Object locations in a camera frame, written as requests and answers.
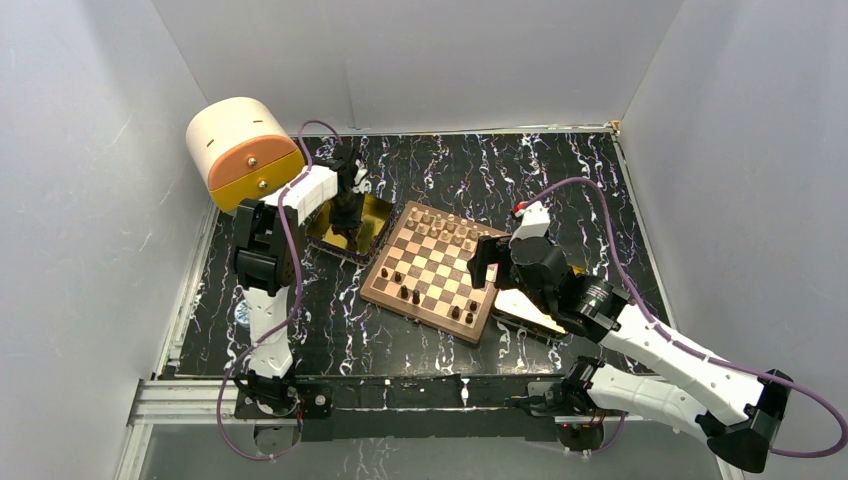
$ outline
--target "marble table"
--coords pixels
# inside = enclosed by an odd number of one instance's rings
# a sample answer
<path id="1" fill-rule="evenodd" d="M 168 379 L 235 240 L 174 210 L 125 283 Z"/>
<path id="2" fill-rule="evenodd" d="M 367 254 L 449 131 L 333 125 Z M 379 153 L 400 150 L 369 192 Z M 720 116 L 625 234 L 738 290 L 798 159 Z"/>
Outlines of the marble table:
<path id="1" fill-rule="evenodd" d="M 492 227 L 514 228 L 509 210 L 557 180 L 597 181 L 612 213 L 616 248 L 651 309 L 668 323 L 637 223 L 625 172 L 610 133 L 467 134 L 345 137 L 360 144 L 372 194 L 397 204 L 414 200 Z M 310 138 L 326 156 L 335 140 Z M 570 263 L 620 284 L 602 230 L 601 210 L 583 188 L 553 195 L 551 233 Z M 240 287 L 228 264 L 233 218 L 220 214 L 192 306 L 179 365 L 168 376 L 221 377 L 248 346 Z M 363 301 L 368 267 L 308 248 L 305 296 L 289 327 L 297 375 L 512 375 L 567 371 L 578 355 L 599 356 L 625 370 L 647 370 L 582 338 L 553 341 L 490 320 L 478 345 L 417 324 Z"/>

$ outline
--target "purple cable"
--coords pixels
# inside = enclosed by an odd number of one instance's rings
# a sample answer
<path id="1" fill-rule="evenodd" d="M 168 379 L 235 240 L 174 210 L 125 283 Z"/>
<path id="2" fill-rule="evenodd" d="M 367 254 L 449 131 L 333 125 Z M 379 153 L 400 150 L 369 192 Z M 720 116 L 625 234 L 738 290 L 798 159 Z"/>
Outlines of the purple cable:
<path id="1" fill-rule="evenodd" d="M 308 167 L 312 166 L 312 155 L 309 154 L 309 150 L 306 149 L 306 143 L 303 141 L 303 129 L 306 128 L 307 125 L 311 125 L 313 123 L 326 127 L 327 130 L 333 132 L 333 136 L 336 137 L 336 141 L 338 143 L 342 143 L 342 137 L 339 135 L 339 132 L 337 132 L 335 128 L 331 127 L 329 123 L 315 119 L 303 122 L 303 125 L 301 125 L 300 129 L 297 131 L 297 143 L 300 144 L 300 150 L 303 151 L 304 155 L 306 155 L 306 165 Z"/>
<path id="2" fill-rule="evenodd" d="M 540 193 L 540 194 L 536 195 L 535 197 L 533 197 L 532 199 L 528 200 L 526 202 L 526 205 L 530 205 L 534 202 L 543 200 L 545 197 L 550 195 L 554 190 L 557 190 L 557 189 L 564 187 L 566 185 L 574 185 L 574 184 L 581 184 L 583 186 L 591 187 L 592 190 L 595 191 L 595 194 L 598 195 L 598 198 L 600 198 L 601 207 L 604 211 L 604 226 L 606 227 L 606 230 L 607 230 L 607 241 L 609 242 L 609 245 L 610 245 L 610 252 L 612 252 L 612 259 L 613 259 L 613 263 L 615 263 L 615 269 L 618 271 L 619 276 L 621 276 L 621 280 L 622 280 L 622 282 L 624 282 L 624 285 L 627 287 L 627 290 L 630 292 L 631 295 L 633 295 L 633 298 L 636 300 L 636 304 L 639 306 L 639 310 L 642 312 L 642 315 L 644 315 L 645 318 L 648 320 L 648 323 L 653 324 L 654 329 L 657 331 L 657 333 L 661 337 L 663 337 L 666 340 L 671 340 L 672 339 L 671 335 L 665 330 L 663 325 L 660 322 L 657 322 L 654 319 L 654 316 L 651 315 L 651 312 L 648 310 L 647 305 L 645 305 L 645 301 L 642 299 L 642 296 L 636 290 L 636 286 L 633 284 L 633 281 L 630 279 L 630 277 L 624 271 L 624 267 L 621 264 L 621 260 L 618 259 L 618 251 L 615 247 L 615 235 L 613 235 L 613 231 L 612 231 L 612 223 L 610 222 L 610 214 L 609 214 L 609 207 L 607 206 L 607 200 L 604 197 L 604 192 L 601 191 L 600 187 L 598 187 L 598 185 L 595 182 L 593 182 L 592 180 L 589 180 L 588 178 L 584 178 L 584 177 L 566 178 L 565 180 L 560 180 L 559 182 L 557 182 L 557 183 L 551 185 L 550 187 L 544 189 L 542 191 L 542 193 Z M 692 348 L 688 345 L 685 345 L 685 344 L 683 344 L 679 341 L 674 340 L 674 341 L 671 341 L 671 343 L 675 347 L 679 348 L 680 350 L 683 350 L 684 352 L 688 353 L 689 355 L 692 355 L 695 358 L 698 358 L 698 359 L 701 359 L 701 360 L 707 358 L 707 355 L 705 353 L 699 352 L 698 350 L 695 350 L 694 348 Z M 780 456 L 784 456 L 784 457 L 792 457 L 792 458 L 822 458 L 822 457 L 827 457 L 827 456 L 833 455 L 836 452 L 839 452 L 840 450 L 845 448 L 846 444 L 848 444 L 848 422 L 845 421 L 845 417 L 843 417 L 842 414 L 839 413 L 839 411 L 836 409 L 836 407 L 834 407 L 830 402 L 825 400 L 818 393 L 808 389 L 807 387 L 804 387 L 802 385 L 798 385 L 797 383 L 795 383 L 791 380 L 786 380 L 784 378 L 780 378 L 780 377 L 777 377 L 775 375 L 772 375 L 772 374 L 769 374 L 769 373 L 766 373 L 766 372 L 763 372 L 763 371 L 760 371 L 760 370 L 756 370 L 756 369 L 753 369 L 753 368 L 744 367 L 744 366 L 741 366 L 741 365 L 736 365 L 734 363 L 731 363 L 731 362 L 728 362 L 728 361 L 725 361 L 725 360 L 722 360 L 722 359 L 719 359 L 719 358 L 709 357 L 709 358 L 707 358 L 707 361 L 709 363 L 712 363 L 713 365 L 718 365 L 720 367 L 729 368 L 731 370 L 736 370 L 737 372 L 742 372 L 742 373 L 747 373 L 749 375 L 754 375 L 756 377 L 763 378 L 765 380 L 775 382 L 779 385 L 783 385 L 784 387 L 795 390 L 798 393 L 811 398 L 816 403 L 818 403 L 819 405 L 824 407 L 825 410 L 827 410 L 831 415 L 833 415 L 833 418 L 835 418 L 836 422 L 839 424 L 839 428 L 841 430 L 841 435 L 839 437 L 839 440 L 833 446 L 831 446 L 830 448 L 826 448 L 824 450 L 816 450 L 816 451 L 813 451 L 813 452 L 797 452 L 797 451 L 792 451 L 792 450 L 782 450 L 782 449 L 779 449 L 779 448 L 772 448 L 771 453 L 773 453 L 775 455 L 780 455 Z"/>
<path id="3" fill-rule="evenodd" d="M 277 209 L 280 211 L 280 218 L 282 219 L 282 221 L 280 223 L 283 224 L 283 232 L 286 235 L 286 241 L 289 243 L 289 252 L 291 253 L 292 264 L 294 265 L 294 277 L 295 277 L 294 305 L 292 305 L 291 312 L 289 312 L 289 315 L 286 317 L 285 320 L 283 320 L 276 327 L 265 332 L 265 334 L 262 335 L 261 337 L 257 338 L 256 342 L 254 342 L 250 347 L 248 347 L 247 350 L 242 352 L 241 355 L 236 357 L 235 361 L 230 366 L 230 368 L 227 369 L 226 372 L 224 372 L 224 379 L 221 382 L 221 388 L 218 390 L 218 401 L 215 403 L 215 419 L 218 423 L 218 431 L 221 432 L 221 436 L 224 437 L 224 441 L 227 442 L 227 445 L 229 445 L 229 447 L 234 452 L 236 452 L 237 454 L 239 454 L 242 457 L 247 458 L 249 460 L 257 460 L 257 461 L 273 460 L 276 457 L 280 457 L 280 456 L 283 456 L 283 455 L 289 453 L 294 447 L 300 445 L 300 440 L 298 439 L 297 443 L 286 448 L 285 450 L 271 454 L 271 455 L 267 455 L 267 456 L 258 456 L 258 455 L 253 455 L 253 454 L 245 452 L 244 450 L 237 447 L 233 443 L 233 441 L 230 439 L 229 435 L 227 435 L 227 431 L 224 429 L 223 419 L 221 418 L 221 405 L 224 401 L 224 390 L 227 388 L 227 382 L 232 377 L 232 374 L 235 371 L 235 369 L 239 365 L 244 363 L 244 360 L 251 353 L 253 353 L 254 350 L 256 350 L 257 346 L 261 345 L 262 342 L 267 340 L 268 337 L 279 332 L 283 328 L 287 327 L 292 322 L 292 320 L 294 320 L 294 316 L 300 310 L 300 304 L 303 301 L 303 273 L 300 270 L 300 259 L 298 259 L 298 257 L 297 257 L 297 250 L 295 249 L 295 245 L 294 245 L 294 236 L 292 235 L 291 228 L 289 228 L 289 222 L 285 221 L 286 214 L 285 214 L 285 210 L 284 210 L 284 207 L 283 207 L 283 198 L 285 198 L 286 193 L 288 193 L 289 190 L 291 190 L 292 187 L 294 187 L 295 185 L 300 183 L 301 180 L 306 178 L 306 176 L 309 175 L 309 172 L 312 170 L 312 155 L 309 153 L 309 150 L 306 148 L 306 145 L 303 142 L 303 128 L 306 125 L 309 125 L 310 123 L 318 123 L 318 124 L 321 124 L 321 125 L 327 127 L 328 129 L 330 129 L 331 132 L 333 132 L 333 135 L 335 135 L 336 141 L 338 141 L 339 143 L 341 143 L 341 141 L 342 141 L 339 134 L 330 125 L 327 125 L 326 123 L 324 123 L 320 120 L 308 120 L 308 121 L 304 122 L 304 124 L 301 125 L 300 130 L 298 131 L 297 139 L 300 143 L 300 148 L 303 150 L 303 154 L 306 155 L 306 171 L 302 172 L 300 175 L 295 177 L 294 180 L 292 180 L 285 187 L 283 187 L 283 189 L 280 191 L 280 196 L 277 198 Z"/>
<path id="4" fill-rule="evenodd" d="M 627 416 L 627 412 L 621 412 L 621 418 L 618 420 L 618 427 L 615 429 L 615 433 L 612 435 L 612 438 L 606 445 L 602 445 L 595 450 L 592 450 L 592 454 L 604 453 L 609 450 L 609 448 L 618 441 L 618 438 L 621 437 L 621 431 L 624 430 L 624 417 Z"/>

